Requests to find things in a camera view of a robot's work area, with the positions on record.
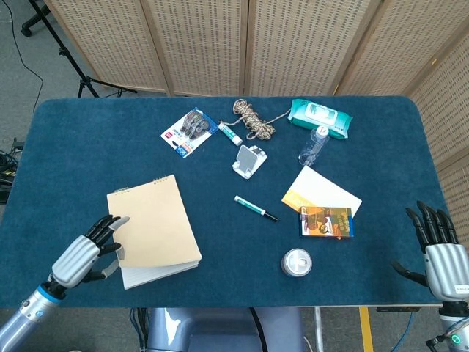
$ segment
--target beige woven panel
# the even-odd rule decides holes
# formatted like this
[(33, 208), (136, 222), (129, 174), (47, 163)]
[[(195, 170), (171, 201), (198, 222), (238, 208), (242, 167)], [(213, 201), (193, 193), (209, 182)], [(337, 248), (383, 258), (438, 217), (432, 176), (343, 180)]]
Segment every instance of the beige woven panel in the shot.
[(468, 82), (469, 35), (410, 96), (420, 110), (433, 160), (437, 165), (469, 147)]
[(256, 0), (248, 93), (327, 94), (369, 2)]
[(401, 94), (469, 14), (468, 0), (387, 1), (341, 94)]
[(247, 0), (143, 2), (175, 94), (240, 94), (241, 12)]
[(469, 165), (440, 177), (440, 184), (459, 241), (469, 249)]
[(166, 82), (138, 0), (46, 0), (99, 79), (165, 91)]

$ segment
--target chair leg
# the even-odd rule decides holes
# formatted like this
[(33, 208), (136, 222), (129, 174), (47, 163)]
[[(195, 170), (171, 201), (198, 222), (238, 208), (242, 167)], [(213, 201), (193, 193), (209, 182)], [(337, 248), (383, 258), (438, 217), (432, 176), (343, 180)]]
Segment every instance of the chair leg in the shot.
[[(49, 13), (51, 13), (47, 5), (44, 5), (43, 7), (41, 7), (41, 12), (44, 14), (44, 16), (47, 16)], [(32, 16), (21, 26), (21, 33), (23, 33), (25, 37), (31, 37), (32, 32), (31, 32), (31, 29), (29, 28), (31, 28), (33, 25), (35, 25), (39, 21), (41, 21), (41, 17), (38, 14)]]

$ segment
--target blue cable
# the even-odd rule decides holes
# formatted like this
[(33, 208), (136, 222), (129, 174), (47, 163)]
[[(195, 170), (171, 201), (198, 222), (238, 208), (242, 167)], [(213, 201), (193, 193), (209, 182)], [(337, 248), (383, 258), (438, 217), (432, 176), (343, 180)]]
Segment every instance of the blue cable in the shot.
[(399, 349), (399, 347), (401, 346), (401, 344), (404, 342), (405, 336), (407, 335), (407, 333), (410, 330), (410, 327), (412, 326), (413, 318), (414, 318), (413, 317), (413, 312), (411, 312), (410, 317), (409, 317), (409, 321), (407, 323), (407, 328), (405, 328), (404, 334), (402, 334), (401, 338), (399, 339), (397, 344), (392, 348), (391, 352), (396, 352)]

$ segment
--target tripod leg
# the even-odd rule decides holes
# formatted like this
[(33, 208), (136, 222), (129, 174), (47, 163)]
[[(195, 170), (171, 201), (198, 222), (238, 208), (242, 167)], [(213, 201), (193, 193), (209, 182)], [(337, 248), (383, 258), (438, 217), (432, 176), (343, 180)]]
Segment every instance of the tripod leg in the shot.
[[(47, 7), (47, 5), (44, 5), (43, 7), (41, 7), (41, 12), (44, 14), (44, 15), (47, 15), (49, 14), (51, 11), (49, 10), (49, 8)], [(21, 33), (23, 33), (23, 35), (25, 37), (31, 37), (32, 33), (31, 33), (31, 27), (33, 25), (35, 25), (37, 22), (41, 21), (41, 17), (36, 14), (34, 15), (33, 17), (31, 17), (30, 19), (28, 19), (25, 23), (23, 23), (23, 25), (21, 26)]]
[(90, 78), (89, 80), (91, 82), (95, 82), (95, 83), (101, 84), (103, 86), (112, 87), (112, 88), (116, 88), (116, 89), (121, 89), (123, 92), (137, 93), (137, 91), (134, 90), (134, 89), (124, 88), (124, 87), (121, 87), (121, 86), (117, 86), (116, 84), (100, 81), (99, 79)]
[(81, 93), (83, 92), (84, 83), (80, 81), (80, 88), (78, 88), (78, 97), (81, 98)]
[(95, 98), (99, 98), (99, 97), (100, 97), (100, 95), (95, 91), (95, 88), (93, 88), (93, 86), (91, 85), (91, 82), (90, 82), (90, 81), (88, 81), (88, 82), (86, 83), (86, 86), (88, 87), (88, 89), (89, 89), (89, 91), (91, 92), (91, 94), (93, 94), (93, 97), (95, 97)]

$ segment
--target spiral notebook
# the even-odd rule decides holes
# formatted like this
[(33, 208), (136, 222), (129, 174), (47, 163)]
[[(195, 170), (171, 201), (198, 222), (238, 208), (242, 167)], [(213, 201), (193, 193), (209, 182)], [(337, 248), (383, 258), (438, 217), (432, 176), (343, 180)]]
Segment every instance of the spiral notebook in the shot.
[(195, 268), (202, 258), (174, 175), (108, 194), (109, 213), (129, 216), (114, 233), (124, 289)]

